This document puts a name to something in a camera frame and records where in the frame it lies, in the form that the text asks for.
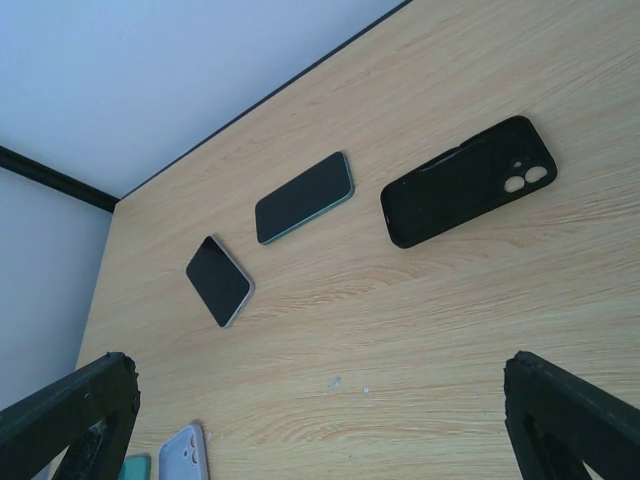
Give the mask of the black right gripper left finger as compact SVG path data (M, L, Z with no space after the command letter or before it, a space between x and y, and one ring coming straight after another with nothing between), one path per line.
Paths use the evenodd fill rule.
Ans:
M117 479L139 409L135 362L108 352L1 411L1 477L31 479L62 455L55 479Z

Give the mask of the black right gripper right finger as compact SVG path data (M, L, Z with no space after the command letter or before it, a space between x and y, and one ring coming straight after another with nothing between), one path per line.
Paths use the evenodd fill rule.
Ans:
M639 410L526 351L504 368L505 425L524 479L639 477Z

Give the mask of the teal phone case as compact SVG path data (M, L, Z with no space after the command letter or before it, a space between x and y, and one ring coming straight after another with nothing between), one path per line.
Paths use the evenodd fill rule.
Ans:
M119 480L149 480L151 474L151 457L139 454L125 458Z

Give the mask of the lavender phone case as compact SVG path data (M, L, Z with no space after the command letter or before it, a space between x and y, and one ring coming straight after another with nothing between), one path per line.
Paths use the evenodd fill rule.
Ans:
M158 479L209 479L206 444L199 424L186 425L161 445L158 454Z

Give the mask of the white-edged black phone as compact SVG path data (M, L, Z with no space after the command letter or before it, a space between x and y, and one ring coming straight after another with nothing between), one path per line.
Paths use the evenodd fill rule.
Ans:
M223 244L206 237L186 267L186 275L219 327L229 328L255 286Z

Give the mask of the black phone case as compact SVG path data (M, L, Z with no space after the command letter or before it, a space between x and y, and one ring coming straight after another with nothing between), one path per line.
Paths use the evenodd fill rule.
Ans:
M546 187L557 173L533 123L512 116L387 184L380 201L389 237L411 248Z

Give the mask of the green-edged black phone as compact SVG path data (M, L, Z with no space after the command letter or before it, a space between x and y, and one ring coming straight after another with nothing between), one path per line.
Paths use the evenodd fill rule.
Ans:
M255 205L256 236L268 245L350 199L355 184L346 154L334 152Z

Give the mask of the black enclosure frame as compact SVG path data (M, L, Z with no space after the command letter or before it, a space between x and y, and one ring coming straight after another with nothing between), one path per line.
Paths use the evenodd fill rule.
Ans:
M113 213L119 199L2 146L1 167L103 211Z

